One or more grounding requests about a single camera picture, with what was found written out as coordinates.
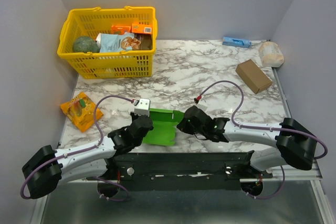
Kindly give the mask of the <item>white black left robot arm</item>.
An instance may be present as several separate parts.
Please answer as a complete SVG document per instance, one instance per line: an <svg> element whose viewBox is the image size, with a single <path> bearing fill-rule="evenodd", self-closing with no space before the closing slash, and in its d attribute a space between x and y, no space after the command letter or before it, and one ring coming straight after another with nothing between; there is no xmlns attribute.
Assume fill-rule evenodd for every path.
<svg viewBox="0 0 336 224"><path fill-rule="evenodd" d="M112 179L115 164L105 161L126 154L141 145L143 138L153 130L153 121L146 115L133 120L129 126L101 134L101 139L69 149L41 147L22 167L25 181L20 189L24 199L38 199L50 194L60 182L85 177L102 176Z"/></svg>

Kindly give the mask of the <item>green paper box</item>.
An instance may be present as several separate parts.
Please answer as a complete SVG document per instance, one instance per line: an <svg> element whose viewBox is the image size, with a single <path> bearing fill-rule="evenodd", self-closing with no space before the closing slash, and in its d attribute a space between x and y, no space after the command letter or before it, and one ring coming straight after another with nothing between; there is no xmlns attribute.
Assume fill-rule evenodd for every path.
<svg viewBox="0 0 336 224"><path fill-rule="evenodd" d="M182 121L184 112L150 108L153 130L149 131L142 143L160 146L175 144L176 126Z"/></svg>

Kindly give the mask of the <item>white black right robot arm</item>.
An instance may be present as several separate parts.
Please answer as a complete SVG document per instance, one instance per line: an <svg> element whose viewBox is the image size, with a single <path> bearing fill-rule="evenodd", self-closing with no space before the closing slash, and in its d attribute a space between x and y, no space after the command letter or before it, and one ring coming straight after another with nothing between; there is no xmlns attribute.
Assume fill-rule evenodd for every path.
<svg viewBox="0 0 336 224"><path fill-rule="evenodd" d="M238 124L228 118L211 118L196 106L188 108L177 128L186 134L200 134L212 142L248 142L267 145L253 151L250 159L241 165L249 178L269 168L290 165L299 170L312 168L317 142L299 122L284 118L281 123Z"/></svg>

